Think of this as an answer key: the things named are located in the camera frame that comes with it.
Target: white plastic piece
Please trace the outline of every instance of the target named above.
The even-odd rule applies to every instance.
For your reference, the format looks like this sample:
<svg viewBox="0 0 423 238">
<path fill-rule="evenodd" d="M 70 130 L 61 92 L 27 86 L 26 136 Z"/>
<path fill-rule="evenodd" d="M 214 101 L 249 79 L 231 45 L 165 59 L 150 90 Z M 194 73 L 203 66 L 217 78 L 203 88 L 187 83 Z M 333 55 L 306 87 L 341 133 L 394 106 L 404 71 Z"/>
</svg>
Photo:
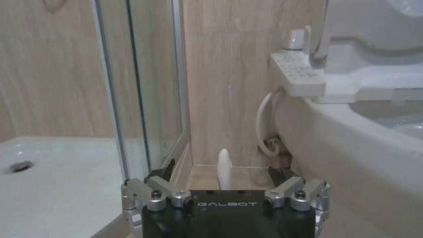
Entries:
<svg viewBox="0 0 423 238">
<path fill-rule="evenodd" d="M 303 52 L 285 51 L 273 54 L 273 61 L 282 73 L 282 86 L 295 97 L 323 96 L 326 81 L 321 71 L 311 68 Z"/>
<path fill-rule="evenodd" d="M 305 27 L 305 45 L 303 45 L 303 53 L 306 55 L 311 54 L 311 27 Z"/>
<path fill-rule="evenodd" d="M 311 1 L 311 25 L 310 25 L 310 53 L 317 58 L 323 58 L 315 52 L 319 50 L 319 45 L 325 31 L 325 20 L 329 0 Z"/>
<path fill-rule="evenodd" d="M 233 160 L 227 149 L 221 150 L 218 160 L 218 181 L 221 190 L 233 188 Z"/>
<path fill-rule="evenodd" d="M 305 29 L 291 30 L 291 35 L 283 44 L 286 50 L 302 50 L 305 45 Z"/>
</svg>

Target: toilet lid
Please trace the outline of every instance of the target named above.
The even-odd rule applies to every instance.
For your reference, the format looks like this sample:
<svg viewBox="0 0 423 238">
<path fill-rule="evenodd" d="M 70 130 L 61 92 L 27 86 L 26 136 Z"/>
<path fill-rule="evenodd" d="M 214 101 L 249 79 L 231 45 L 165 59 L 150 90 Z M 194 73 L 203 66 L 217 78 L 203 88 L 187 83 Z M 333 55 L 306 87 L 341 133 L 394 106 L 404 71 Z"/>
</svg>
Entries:
<svg viewBox="0 0 423 238">
<path fill-rule="evenodd" d="M 334 39 L 389 51 L 423 48 L 423 0 L 327 1 L 318 55 L 327 55 Z"/>
<path fill-rule="evenodd" d="M 423 0 L 317 0 L 313 7 L 310 56 L 273 54 L 289 94 L 319 103 L 423 100 Z"/>
</svg>

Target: white hose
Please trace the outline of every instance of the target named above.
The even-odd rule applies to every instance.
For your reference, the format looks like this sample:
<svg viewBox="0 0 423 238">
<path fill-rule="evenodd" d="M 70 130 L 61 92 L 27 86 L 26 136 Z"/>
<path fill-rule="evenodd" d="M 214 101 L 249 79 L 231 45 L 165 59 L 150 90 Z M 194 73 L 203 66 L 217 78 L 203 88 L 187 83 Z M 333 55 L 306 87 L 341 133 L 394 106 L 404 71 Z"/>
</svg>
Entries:
<svg viewBox="0 0 423 238">
<path fill-rule="evenodd" d="M 275 89 L 271 93 L 269 93 L 262 101 L 262 104 L 259 106 L 258 110 L 258 117 L 257 117 L 257 136 L 258 136 L 258 144 L 263 151 L 263 153 L 269 156 L 277 156 L 281 153 L 281 141 L 279 140 L 270 140 L 270 142 L 274 144 L 275 151 L 271 151 L 266 144 L 265 144 L 265 138 L 262 135 L 262 124 L 263 124 L 263 111 L 267 106 L 267 104 L 273 101 L 274 95 L 281 91 L 281 88 Z"/>
</svg>

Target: wood-grain wall tile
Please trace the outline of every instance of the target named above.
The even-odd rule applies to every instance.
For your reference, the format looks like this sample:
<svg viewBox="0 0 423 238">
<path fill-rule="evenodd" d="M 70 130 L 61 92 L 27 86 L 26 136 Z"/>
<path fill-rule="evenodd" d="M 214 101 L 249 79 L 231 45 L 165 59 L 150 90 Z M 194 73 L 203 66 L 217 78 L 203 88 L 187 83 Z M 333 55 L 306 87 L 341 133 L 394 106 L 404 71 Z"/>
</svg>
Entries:
<svg viewBox="0 0 423 238">
<path fill-rule="evenodd" d="M 275 163 L 258 150 L 255 118 L 274 88 L 270 54 L 309 24 L 310 0 L 185 0 L 194 161 L 215 165 L 222 148 L 235 166 Z"/>
</svg>

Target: white toilet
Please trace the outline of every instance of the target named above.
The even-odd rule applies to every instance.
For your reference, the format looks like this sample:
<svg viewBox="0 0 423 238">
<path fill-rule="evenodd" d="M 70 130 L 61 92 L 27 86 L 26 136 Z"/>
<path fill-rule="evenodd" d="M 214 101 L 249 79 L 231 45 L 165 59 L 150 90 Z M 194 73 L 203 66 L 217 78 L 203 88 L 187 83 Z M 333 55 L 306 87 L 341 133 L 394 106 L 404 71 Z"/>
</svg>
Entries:
<svg viewBox="0 0 423 238">
<path fill-rule="evenodd" d="M 322 237 L 423 237 L 423 0 L 314 0 L 273 54 L 293 168 L 334 188 Z"/>
</svg>

